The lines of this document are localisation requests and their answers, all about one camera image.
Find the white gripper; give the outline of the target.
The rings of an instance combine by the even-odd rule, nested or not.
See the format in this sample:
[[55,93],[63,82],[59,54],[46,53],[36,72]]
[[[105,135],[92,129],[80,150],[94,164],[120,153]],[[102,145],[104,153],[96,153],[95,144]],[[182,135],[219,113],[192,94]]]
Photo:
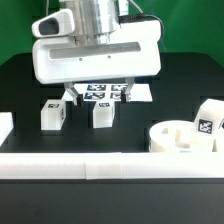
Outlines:
[[160,36],[160,23],[151,20],[123,23],[107,44],[78,46],[71,36],[39,39],[33,46],[35,76],[43,84],[65,83],[75,106],[83,105],[83,95],[73,82],[128,77],[121,91],[121,102],[127,103],[133,77],[154,76],[161,69]]

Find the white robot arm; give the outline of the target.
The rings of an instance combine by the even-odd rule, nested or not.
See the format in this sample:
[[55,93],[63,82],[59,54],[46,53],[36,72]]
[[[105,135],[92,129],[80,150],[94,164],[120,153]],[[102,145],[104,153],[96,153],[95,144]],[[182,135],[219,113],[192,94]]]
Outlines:
[[60,10],[32,25],[34,72],[42,84],[62,83],[76,105],[80,81],[123,78],[129,86],[138,76],[161,69],[159,19],[124,15],[120,0],[59,0]]

